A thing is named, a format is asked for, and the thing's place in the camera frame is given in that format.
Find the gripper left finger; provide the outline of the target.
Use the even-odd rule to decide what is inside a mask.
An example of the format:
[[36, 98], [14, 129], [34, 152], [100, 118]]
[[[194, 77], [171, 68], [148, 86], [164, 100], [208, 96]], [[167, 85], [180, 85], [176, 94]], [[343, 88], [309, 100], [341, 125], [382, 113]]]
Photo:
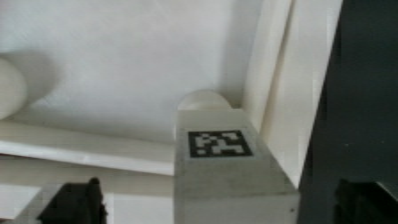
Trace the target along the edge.
[[102, 182], [66, 182], [43, 190], [23, 209], [14, 224], [107, 224]]

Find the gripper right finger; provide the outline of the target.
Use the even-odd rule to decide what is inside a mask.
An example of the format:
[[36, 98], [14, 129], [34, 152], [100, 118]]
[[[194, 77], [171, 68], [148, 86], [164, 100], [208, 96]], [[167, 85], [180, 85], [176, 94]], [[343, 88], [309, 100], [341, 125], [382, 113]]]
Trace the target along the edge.
[[340, 180], [334, 224], [398, 224], [398, 185]]

